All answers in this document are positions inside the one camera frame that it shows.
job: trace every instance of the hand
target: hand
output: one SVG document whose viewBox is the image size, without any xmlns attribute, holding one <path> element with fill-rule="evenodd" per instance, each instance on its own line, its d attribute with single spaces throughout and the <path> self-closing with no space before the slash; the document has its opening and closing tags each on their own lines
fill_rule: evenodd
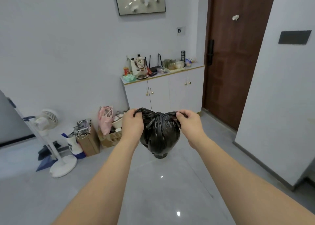
<svg viewBox="0 0 315 225">
<path fill-rule="evenodd" d="M 142 113 L 139 112 L 135 115 L 136 109 L 130 109 L 123 117 L 122 136 L 121 140 L 130 141 L 137 147 L 140 137 L 143 132 Z"/>
<path fill-rule="evenodd" d="M 176 113 L 176 117 L 180 122 L 181 131 L 188 139 L 190 146 L 196 149 L 199 141 L 206 136 L 202 128 L 200 116 L 189 110 L 180 110 Z"/>
</svg>

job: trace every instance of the pink plastic bag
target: pink plastic bag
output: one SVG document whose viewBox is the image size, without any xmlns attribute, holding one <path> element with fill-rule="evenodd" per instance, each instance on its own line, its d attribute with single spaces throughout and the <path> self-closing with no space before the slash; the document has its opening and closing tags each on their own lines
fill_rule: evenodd
<svg viewBox="0 0 315 225">
<path fill-rule="evenodd" d="M 99 126 L 103 135 L 109 134 L 113 122 L 113 107 L 101 107 L 98 113 Z"/>
</svg>

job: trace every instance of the brown door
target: brown door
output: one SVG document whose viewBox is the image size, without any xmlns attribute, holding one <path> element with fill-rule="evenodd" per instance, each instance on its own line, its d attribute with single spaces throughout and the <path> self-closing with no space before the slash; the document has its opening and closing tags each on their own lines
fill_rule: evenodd
<svg viewBox="0 0 315 225">
<path fill-rule="evenodd" d="M 214 46 L 212 65 L 210 56 L 206 62 L 203 105 L 238 129 L 273 0 L 209 1 L 207 35 Z"/>
</svg>

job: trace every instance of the wall outlet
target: wall outlet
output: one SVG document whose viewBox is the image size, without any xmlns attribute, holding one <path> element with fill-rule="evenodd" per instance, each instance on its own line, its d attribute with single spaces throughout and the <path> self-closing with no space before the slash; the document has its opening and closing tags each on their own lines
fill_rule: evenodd
<svg viewBox="0 0 315 225">
<path fill-rule="evenodd" d="M 185 29 L 186 29 L 186 27 L 179 27 L 179 28 L 176 28 L 177 36 L 185 35 Z"/>
</svg>

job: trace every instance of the plastic bag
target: plastic bag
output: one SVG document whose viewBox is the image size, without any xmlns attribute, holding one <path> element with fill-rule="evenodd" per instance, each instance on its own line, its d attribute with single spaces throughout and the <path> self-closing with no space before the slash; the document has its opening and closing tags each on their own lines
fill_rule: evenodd
<svg viewBox="0 0 315 225">
<path fill-rule="evenodd" d="M 156 158 L 162 159 L 175 146 L 180 136 L 180 123 L 176 112 L 153 112 L 139 108 L 134 113 L 142 112 L 144 130 L 140 142 L 147 147 Z"/>
<path fill-rule="evenodd" d="M 98 118 L 103 135 L 109 134 L 113 122 L 113 107 L 100 107 Z"/>
</svg>

